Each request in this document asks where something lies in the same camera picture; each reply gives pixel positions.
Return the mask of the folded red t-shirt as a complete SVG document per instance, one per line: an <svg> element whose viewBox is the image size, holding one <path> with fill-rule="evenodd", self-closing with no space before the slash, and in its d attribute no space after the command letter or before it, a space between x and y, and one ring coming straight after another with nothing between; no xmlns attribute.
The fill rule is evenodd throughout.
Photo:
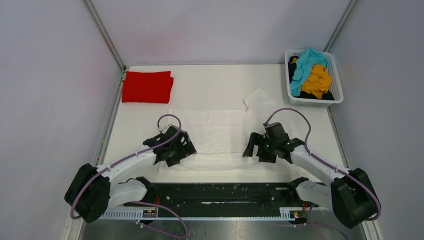
<svg viewBox="0 0 424 240"><path fill-rule="evenodd" d="M128 71L123 81L123 103L168 104L174 78L170 71L135 72Z"/></svg>

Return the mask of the white t-shirt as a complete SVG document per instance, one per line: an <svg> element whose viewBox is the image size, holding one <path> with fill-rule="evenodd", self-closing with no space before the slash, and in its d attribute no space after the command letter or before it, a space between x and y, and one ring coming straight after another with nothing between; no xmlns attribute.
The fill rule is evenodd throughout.
<svg viewBox="0 0 424 240"><path fill-rule="evenodd" d="M275 163L260 162L257 156L243 157L252 132L264 134L264 122L282 105L259 88L243 99L242 109L188 110L170 108L182 122L197 153L168 167L162 163L161 174L304 174L305 170L278 158Z"/></svg>

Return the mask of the white plastic laundry basket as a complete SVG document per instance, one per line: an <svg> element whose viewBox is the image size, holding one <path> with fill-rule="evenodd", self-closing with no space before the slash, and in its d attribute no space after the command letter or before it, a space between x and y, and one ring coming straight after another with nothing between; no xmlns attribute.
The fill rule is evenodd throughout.
<svg viewBox="0 0 424 240"><path fill-rule="evenodd" d="M286 88L293 106L326 108L343 101L334 57L312 48L285 52Z"/></svg>

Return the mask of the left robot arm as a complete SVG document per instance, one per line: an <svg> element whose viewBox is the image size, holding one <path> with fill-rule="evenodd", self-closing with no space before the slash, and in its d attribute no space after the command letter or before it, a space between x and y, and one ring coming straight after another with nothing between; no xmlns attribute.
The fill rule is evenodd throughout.
<svg viewBox="0 0 424 240"><path fill-rule="evenodd" d="M64 200L86 223L99 219L108 209L133 201L148 206L155 200L151 183L144 177L131 178L137 171L162 161L172 167L194 155L197 150L189 134L169 124L154 137L148 138L132 153L114 163L82 165Z"/></svg>

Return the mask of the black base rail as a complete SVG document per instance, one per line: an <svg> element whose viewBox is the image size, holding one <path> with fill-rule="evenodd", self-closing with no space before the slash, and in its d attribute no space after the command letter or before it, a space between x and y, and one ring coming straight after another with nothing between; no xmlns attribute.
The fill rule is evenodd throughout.
<svg viewBox="0 0 424 240"><path fill-rule="evenodd" d="M292 182L153 183L144 202L159 207L125 203L108 209L102 220L265 220L291 221L311 206L299 198Z"/></svg>

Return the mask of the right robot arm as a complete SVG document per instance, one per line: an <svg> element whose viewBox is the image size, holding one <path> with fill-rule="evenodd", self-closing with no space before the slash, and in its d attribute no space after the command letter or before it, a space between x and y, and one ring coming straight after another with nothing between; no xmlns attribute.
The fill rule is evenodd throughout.
<svg viewBox="0 0 424 240"><path fill-rule="evenodd" d="M367 173L356 168L329 163L307 148L299 138L290 138L279 122L266 124L265 134L252 132L242 156L257 156L260 162L275 163L277 158L298 166L317 179L306 177L291 182L287 201L293 206L303 202L331 210L345 227L352 229L381 212L381 205Z"/></svg>

